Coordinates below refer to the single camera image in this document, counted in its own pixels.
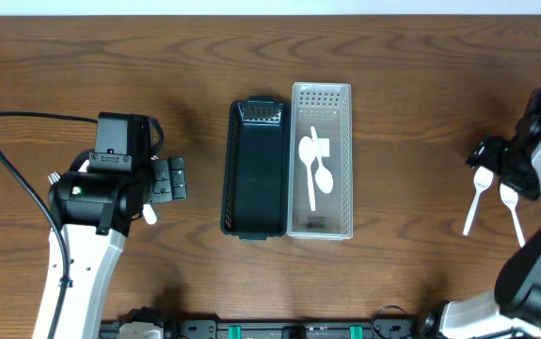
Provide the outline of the clear perforated plastic basket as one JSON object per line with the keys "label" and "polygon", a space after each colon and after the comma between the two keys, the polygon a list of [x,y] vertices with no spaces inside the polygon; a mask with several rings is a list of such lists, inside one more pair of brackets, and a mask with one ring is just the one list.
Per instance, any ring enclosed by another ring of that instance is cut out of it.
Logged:
{"label": "clear perforated plastic basket", "polygon": [[350,85],[293,84],[288,236],[353,237],[352,117]]}

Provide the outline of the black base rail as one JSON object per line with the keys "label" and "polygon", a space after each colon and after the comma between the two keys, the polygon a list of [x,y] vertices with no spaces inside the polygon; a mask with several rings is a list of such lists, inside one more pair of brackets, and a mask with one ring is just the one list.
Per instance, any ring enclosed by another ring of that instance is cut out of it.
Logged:
{"label": "black base rail", "polygon": [[352,321],[223,321],[180,319],[143,307],[101,324],[99,338],[158,339],[411,339],[420,338],[413,316],[376,316]]}

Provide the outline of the dark green plastic basket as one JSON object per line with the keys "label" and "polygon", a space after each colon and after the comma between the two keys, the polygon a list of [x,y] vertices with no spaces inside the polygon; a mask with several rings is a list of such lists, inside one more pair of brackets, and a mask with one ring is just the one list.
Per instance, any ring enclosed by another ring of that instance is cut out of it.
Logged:
{"label": "dark green plastic basket", "polygon": [[290,107],[272,97],[231,104],[220,230],[241,240],[286,233]]}

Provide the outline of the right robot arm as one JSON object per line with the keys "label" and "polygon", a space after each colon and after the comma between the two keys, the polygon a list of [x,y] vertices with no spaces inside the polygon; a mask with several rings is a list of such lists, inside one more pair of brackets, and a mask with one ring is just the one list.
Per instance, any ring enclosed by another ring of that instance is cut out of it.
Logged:
{"label": "right robot arm", "polygon": [[[519,197],[541,201],[541,88],[532,92],[514,136],[482,137],[466,164],[490,171]],[[429,311],[416,337],[541,338],[541,228],[519,243],[493,291]]]}

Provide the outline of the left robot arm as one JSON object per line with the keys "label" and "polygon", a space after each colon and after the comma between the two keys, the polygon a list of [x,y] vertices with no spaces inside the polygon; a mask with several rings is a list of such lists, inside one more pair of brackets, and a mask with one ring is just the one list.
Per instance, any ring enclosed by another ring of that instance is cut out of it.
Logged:
{"label": "left robot arm", "polygon": [[55,226],[36,338],[95,338],[131,223],[186,197],[181,157],[90,151],[51,184]]}

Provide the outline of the white plastic spoon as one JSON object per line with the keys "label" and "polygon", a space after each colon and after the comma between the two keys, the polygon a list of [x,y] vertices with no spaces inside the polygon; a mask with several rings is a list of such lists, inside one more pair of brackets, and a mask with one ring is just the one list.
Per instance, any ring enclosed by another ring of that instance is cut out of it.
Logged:
{"label": "white plastic spoon", "polygon": [[311,166],[314,161],[315,155],[313,153],[314,143],[310,137],[302,137],[298,145],[299,159],[304,163],[307,171],[307,187],[310,202],[310,210],[316,211],[315,193],[313,187],[313,178],[311,173]]}
{"label": "white plastic spoon", "polygon": [[314,126],[310,128],[310,132],[316,146],[316,158],[318,161],[318,169],[314,174],[315,181],[323,193],[329,194],[333,189],[333,177],[331,172],[323,164],[321,143]]}
{"label": "white plastic spoon", "polygon": [[494,173],[485,168],[485,167],[479,167],[474,174],[473,177],[473,184],[475,188],[475,195],[473,197],[473,200],[471,202],[471,205],[469,207],[469,212],[464,224],[463,228],[463,235],[467,236],[469,235],[472,223],[474,221],[474,217],[476,214],[476,210],[481,198],[481,195],[491,187],[492,182],[494,178]]}

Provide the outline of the white plastic fork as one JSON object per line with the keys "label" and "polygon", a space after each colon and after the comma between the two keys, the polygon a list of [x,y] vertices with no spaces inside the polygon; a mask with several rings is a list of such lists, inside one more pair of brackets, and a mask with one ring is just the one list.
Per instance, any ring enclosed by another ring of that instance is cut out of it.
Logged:
{"label": "white plastic fork", "polygon": [[522,228],[520,226],[520,222],[517,215],[517,203],[518,203],[518,194],[516,191],[505,185],[500,184],[500,197],[502,203],[510,210],[515,233],[517,237],[517,242],[521,248],[523,248],[526,244],[525,237],[522,231]]}
{"label": "white plastic fork", "polygon": [[144,204],[142,208],[142,217],[145,219],[146,223],[149,225],[154,225],[157,223],[158,217],[154,209],[150,204]]}

